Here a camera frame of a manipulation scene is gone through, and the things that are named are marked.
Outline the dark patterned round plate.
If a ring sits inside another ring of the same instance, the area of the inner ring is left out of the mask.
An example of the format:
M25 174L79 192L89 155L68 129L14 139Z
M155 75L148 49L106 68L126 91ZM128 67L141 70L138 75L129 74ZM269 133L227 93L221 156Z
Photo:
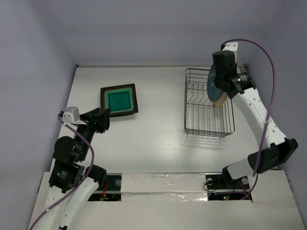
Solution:
M207 94L212 102L216 102L223 94L223 91L215 86L214 80L216 77L216 72L214 64L211 65L207 79Z

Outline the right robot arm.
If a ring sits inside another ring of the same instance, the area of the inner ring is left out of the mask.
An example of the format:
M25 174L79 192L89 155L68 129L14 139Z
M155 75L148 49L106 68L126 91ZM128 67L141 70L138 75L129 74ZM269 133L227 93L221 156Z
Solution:
M219 181L224 187L231 188L242 177L262 174L285 163L298 148L298 142L287 138L277 127L251 77L247 73L237 72L234 51L213 53L213 65L215 85L240 109L259 147L257 152L222 169Z

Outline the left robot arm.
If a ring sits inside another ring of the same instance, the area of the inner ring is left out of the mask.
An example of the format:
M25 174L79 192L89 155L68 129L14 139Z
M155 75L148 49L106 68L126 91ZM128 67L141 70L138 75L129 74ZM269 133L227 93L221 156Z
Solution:
M64 108L57 116L74 137L60 137L52 158L44 211L31 230L71 230L93 192L106 185L106 169L94 165L94 134L110 126L110 109L96 108L80 114L77 107Z

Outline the teal square plate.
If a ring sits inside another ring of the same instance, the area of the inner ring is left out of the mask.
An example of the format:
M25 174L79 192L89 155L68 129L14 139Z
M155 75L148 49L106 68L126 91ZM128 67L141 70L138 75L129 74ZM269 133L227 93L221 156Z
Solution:
M138 113L135 84L124 84L100 89L101 110L110 109L110 117Z

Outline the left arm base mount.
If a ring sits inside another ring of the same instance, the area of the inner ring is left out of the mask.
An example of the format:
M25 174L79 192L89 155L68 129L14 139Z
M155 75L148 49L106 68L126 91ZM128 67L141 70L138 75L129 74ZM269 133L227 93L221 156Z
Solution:
M107 194L119 194L121 191L122 185L122 174L107 174L106 176L106 184L103 190L106 191Z

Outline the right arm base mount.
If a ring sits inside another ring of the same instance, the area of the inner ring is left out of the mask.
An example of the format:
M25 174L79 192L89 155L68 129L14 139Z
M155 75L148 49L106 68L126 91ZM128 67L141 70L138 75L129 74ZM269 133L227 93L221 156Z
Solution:
M250 189L248 178L241 177L239 179L227 178L222 174L206 174L205 187L209 191L216 190L234 190L236 189Z

